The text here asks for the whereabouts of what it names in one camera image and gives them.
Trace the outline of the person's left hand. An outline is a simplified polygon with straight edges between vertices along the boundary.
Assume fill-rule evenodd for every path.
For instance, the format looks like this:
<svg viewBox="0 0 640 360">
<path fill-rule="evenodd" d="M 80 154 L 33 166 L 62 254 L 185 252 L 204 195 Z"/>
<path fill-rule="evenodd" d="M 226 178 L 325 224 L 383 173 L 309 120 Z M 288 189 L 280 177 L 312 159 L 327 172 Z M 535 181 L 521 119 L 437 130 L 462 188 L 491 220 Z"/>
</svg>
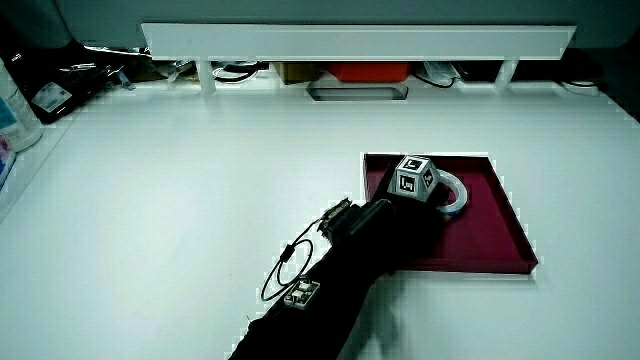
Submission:
<svg viewBox="0 0 640 360">
<path fill-rule="evenodd" d="M 431 159 L 407 155 L 388 165 L 372 200 L 387 200 L 393 209 L 388 233 L 383 236 L 389 271 L 426 254 L 448 217 L 441 210 L 448 197 L 449 189 Z"/>
</svg>

